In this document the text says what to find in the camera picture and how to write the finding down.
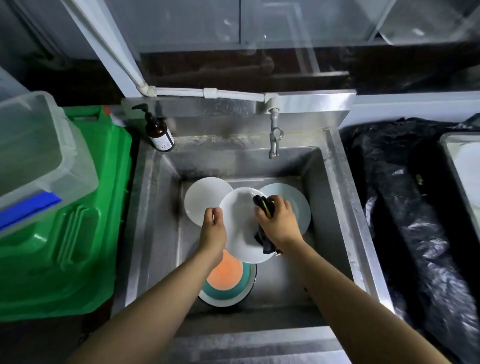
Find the left hand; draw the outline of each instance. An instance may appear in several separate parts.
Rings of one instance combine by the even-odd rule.
[[[223,211],[221,208],[208,208],[205,210],[204,224],[200,233],[199,252],[207,252],[214,259],[214,267],[223,259],[223,249],[227,244],[227,231],[223,224]]]

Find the faucet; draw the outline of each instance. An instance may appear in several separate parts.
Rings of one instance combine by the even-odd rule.
[[[272,129],[270,130],[270,152],[268,157],[273,159],[278,156],[278,144],[283,138],[283,130],[278,127],[278,113],[280,112],[277,108],[272,108],[270,111],[270,120],[272,121]]]

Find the human arm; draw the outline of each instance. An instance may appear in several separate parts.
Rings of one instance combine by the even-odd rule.
[[[323,259],[302,238],[288,201],[273,197],[275,215],[255,214],[283,252],[353,364],[447,364],[424,337]]]
[[[147,364],[173,338],[227,243],[220,208],[205,212],[197,252],[107,322],[68,364]]]

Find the bottle label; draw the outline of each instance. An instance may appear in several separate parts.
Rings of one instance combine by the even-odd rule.
[[[172,134],[170,133],[170,130],[168,130],[167,133],[173,141],[173,137],[172,137]],[[153,145],[155,145],[155,148],[157,148],[160,151],[165,151],[172,148],[172,143],[170,143],[168,136],[166,134],[159,138],[150,138],[150,139],[152,140]]]

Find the black garbage bag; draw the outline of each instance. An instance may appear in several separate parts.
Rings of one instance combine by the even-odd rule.
[[[340,133],[396,314],[465,364],[480,363],[480,243],[438,140],[479,122],[411,118]]]

